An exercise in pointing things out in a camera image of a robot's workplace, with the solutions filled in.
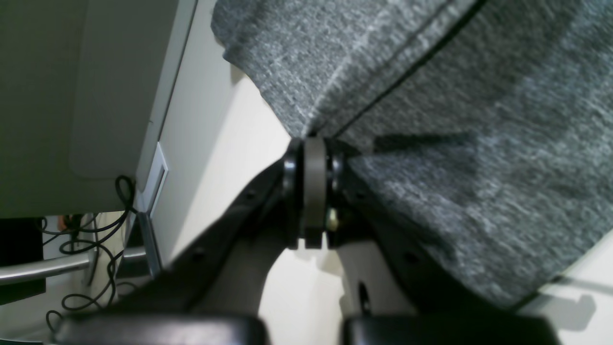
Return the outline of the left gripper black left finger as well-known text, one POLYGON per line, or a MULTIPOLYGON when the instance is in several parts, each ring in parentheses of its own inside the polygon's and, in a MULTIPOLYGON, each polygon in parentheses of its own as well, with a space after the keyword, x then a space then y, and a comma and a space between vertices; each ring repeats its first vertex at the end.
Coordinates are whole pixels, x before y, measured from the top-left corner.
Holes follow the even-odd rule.
POLYGON ((98 312, 64 319, 57 345, 267 345, 258 317, 270 268, 297 245, 303 142, 256 175, 155 279, 98 312))

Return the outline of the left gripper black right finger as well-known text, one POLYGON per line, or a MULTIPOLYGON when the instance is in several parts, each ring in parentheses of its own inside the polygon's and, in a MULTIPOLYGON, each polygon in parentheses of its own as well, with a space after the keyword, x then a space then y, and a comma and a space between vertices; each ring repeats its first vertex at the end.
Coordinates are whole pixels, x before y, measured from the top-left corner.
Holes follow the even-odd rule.
POLYGON ((413 221, 398 224, 330 140, 304 141, 304 236, 337 251, 357 308, 344 345, 557 345, 544 318, 493 306, 423 248, 413 221))

